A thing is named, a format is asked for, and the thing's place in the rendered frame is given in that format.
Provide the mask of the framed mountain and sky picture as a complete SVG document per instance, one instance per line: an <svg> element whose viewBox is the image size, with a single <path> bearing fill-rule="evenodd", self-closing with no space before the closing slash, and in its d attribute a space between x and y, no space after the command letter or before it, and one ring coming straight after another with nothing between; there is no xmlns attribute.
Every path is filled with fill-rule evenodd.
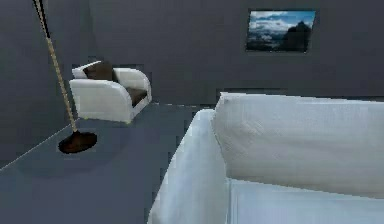
<svg viewBox="0 0 384 224"><path fill-rule="evenodd" d="M316 11L251 9L245 48L260 52L306 53Z"/></svg>

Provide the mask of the white sofa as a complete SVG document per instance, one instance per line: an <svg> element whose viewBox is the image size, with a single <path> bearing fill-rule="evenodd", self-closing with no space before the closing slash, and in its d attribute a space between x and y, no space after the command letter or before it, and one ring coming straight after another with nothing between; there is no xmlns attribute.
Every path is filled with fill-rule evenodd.
<svg viewBox="0 0 384 224"><path fill-rule="evenodd" d="M384 102L221 93L146 224L384 224Z"/></svg>

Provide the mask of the floor lamp with brown base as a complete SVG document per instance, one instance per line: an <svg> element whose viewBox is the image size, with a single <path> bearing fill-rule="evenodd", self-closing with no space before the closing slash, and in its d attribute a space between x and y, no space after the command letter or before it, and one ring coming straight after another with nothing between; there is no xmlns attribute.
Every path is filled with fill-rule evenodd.
<svg viewBox="0 0 384 224"><path fill-rule="evenodd" d="M72 134L58 143L58 149L60 152L64 154L75 154L75 153L86 151L92 148L97 143L97 135L92 132L80 132L76 126L76 122L75 122L72 108L69 102L67 90L65 88L64 80L61 74L61 70L60 70L55 49L53 46L53 41L51 39L51 35L49 32L49 28L48 28L48 24L47 24L45 12L44 12L43 2L42 0L32 0L32 2L35 7L37 16L39 18L42 30L45 35L48 51L49 51L51 60L53 62L54 70L57 75L61 94L63 96L67 115L70 120L70 126L72 129Z"/></svg>

